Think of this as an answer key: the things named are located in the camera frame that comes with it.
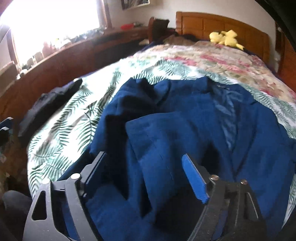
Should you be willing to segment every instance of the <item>metal screw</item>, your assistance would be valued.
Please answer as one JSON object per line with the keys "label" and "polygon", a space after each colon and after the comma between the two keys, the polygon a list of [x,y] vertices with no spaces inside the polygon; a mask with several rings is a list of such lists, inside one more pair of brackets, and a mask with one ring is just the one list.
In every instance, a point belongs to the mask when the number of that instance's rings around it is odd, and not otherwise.
{"label": "metal screw", "polygon": [[219,180],[219,177],[217,175],[211,175],[210,179],[213,181],[217,181],[217,180]]}
{"label": "metal screw", "polygon": [[45,178],[42,180],[41,182],[42,184],[49,184],[50,183],[50,179],[49,178]]}
{"label": "metal screw", "polygon": [[247,185],[248,181],[246,179],[241,179],[241,184]]}
{"label": "metal screw", "polygon": [[71,175],[71,179],[78,179],[78,178],[80,178],[80,174],[79,173],[74,173],[74,174],[72,174]]}

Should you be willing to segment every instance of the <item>white wall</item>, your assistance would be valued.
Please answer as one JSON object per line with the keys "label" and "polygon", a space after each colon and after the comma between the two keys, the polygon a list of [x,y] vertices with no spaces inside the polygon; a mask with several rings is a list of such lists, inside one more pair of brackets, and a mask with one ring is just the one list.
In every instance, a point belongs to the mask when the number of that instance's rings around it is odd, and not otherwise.
{"label": "white wall", "polygon": [[154,6],[122,11],[120,0],[109,0],[117,10],[113,18],[116,24],[126,22],[143,22],[146,25],[150,17],[169,19],[169,27],[176,27],[176,12],[206,12],[218,14],[247,23],[270,36],[271,59],[275,49],[275,23],[272,17],[255,0],[155,0]]}
{"label": "white wall", "polygon": [[120,0],[107,0],[112,27],[119,28],[123,24],[133,22],[133,12],[123,11]]}
{"label": "white wall", "polygon": [[7,36],[5,36],[0,43],[0,69],[10,61],[11,59],[7,46]]}

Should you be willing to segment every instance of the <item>red object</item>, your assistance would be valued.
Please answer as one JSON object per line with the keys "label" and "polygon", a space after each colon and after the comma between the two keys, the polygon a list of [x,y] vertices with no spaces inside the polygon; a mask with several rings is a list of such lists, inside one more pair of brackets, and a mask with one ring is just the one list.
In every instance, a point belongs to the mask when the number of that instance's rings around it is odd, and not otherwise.
{"label": "red object", "polygon": [[122,30],[129,30],[133,28],[133,23],[124,24],[120,27]]}

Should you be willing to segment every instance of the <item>wooden bed frame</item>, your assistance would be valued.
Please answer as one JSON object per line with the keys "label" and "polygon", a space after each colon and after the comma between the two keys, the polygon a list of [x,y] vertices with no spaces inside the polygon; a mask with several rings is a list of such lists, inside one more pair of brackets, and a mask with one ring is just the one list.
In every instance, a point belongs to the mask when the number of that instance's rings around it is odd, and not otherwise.
{"label": "wooden bed frame", "polygon": [[193,34],[198,39],[209,40],[213,31],[234,30],[239,44],[258,55],[265,63],[269,62],[268,34],[238,20],[215,14],[200,12],[177,12],[176,32],[180,35]]}

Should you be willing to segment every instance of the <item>window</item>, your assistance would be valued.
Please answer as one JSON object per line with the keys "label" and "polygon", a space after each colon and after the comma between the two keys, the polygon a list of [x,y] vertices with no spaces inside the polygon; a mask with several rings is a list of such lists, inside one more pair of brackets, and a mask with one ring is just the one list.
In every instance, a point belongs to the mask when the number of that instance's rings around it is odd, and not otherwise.
{"label": "window", "polygon": [[100,26],[99,0],[14,0],[1,16],[11,27],[20,64],[53,45]]}

